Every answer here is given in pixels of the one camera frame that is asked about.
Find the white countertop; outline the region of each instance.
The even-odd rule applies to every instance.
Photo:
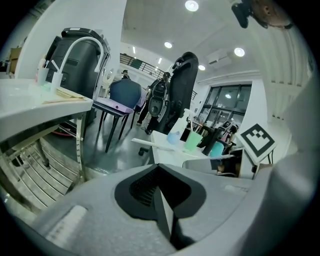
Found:
[[[167,141],[167,135],[160,133],[158,131],[153,131],[150,135],[151,142],[158,144],[163,147],[173,147]],[[180,150],[184,150],[185,142],[179,140],[175,147]],[[184,161],[186,160],[194,160],[194,159],[207,159],[208,156],[202,153],[200,148],[196,148],[193,152],[187,151],[186,153],[161,149],[153,146],[153,158],[155,164],[170,164],[178,167],[182,167]]]
[[[93,104],[86,97],[44,104],[63,99],[45,91],[33,79],[0,79],[0,142],[50,120],[89,111]]]

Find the chair backrest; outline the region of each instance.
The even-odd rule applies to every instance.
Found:
[[[130,79],[114,81],[110,85],[110,99],[134,109],[141,98],[141,86]]]
[[[184,115],[184,109],[190,108],[192,91],[198,73],[198,58],[192,52],[186,52],[173,65],[173,76],[169,86],[170,108],[160,121],[158,131],[168,134],[178,118]]]

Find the green cup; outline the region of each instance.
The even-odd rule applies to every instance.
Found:
[[[200,134],[190,131],[189,136],[184,144],[184,148],[189,151],[194,151],[201,140],[202,136]]]

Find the air conditioner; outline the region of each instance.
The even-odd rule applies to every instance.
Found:
[[[219,49],[209,54],[206,58],[209,65],[215,69],[219,69],[232,63],[231,59],[228,57],[227,52],[224,49]]]

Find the white cup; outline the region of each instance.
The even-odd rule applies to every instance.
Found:
[[[43,86],[46,83],[48,71],[49,71],[49,68],[45,68],[45,67],[40,67],[38,69],[38,81],[36,83],[38,86]]]
[[[51,92],[56,93],[57,87],[61,85],[61,80],[62,80],[63,74],[54,72],[53,77],[52,77],[52,82],[51,82]]]

